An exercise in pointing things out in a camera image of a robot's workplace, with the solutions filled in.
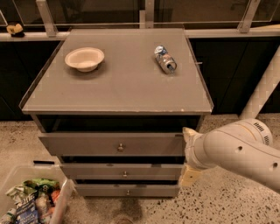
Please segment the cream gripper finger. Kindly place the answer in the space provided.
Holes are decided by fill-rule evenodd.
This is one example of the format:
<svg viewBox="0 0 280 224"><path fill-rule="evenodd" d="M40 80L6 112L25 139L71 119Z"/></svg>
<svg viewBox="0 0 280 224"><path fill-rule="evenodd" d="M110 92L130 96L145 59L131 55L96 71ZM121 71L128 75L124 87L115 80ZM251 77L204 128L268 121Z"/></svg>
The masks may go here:
<svg viewBox="0 0 280 224"><path fill-rule="evenodd" d="M193 137L198 135L198 132L194 129L184 127L183 128L183 135L184 135L185 140L191 140Z"/></svg>
<svg viewBox="0 0 280 224"><path fill-rule="evenodd" d="M182 169L178 183L180 186L191 186L198 180L200 175L200 170L194 169L186 164Z"/></svg>

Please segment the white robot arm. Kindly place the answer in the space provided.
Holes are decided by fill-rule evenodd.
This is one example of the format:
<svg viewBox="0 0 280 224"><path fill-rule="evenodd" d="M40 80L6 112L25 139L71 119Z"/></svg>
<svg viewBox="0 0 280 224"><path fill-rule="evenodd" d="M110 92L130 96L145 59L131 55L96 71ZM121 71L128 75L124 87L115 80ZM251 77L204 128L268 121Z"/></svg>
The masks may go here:
<svg viewBox="0 0 280 224"><path fill-rule="evenodd" d="M280 193L280 150L266 124L256 119L280 81L280 47L269 62L237 122L200 134L184 128L185 168L179 183L188 186L193 174L219 166Z"/></svg>

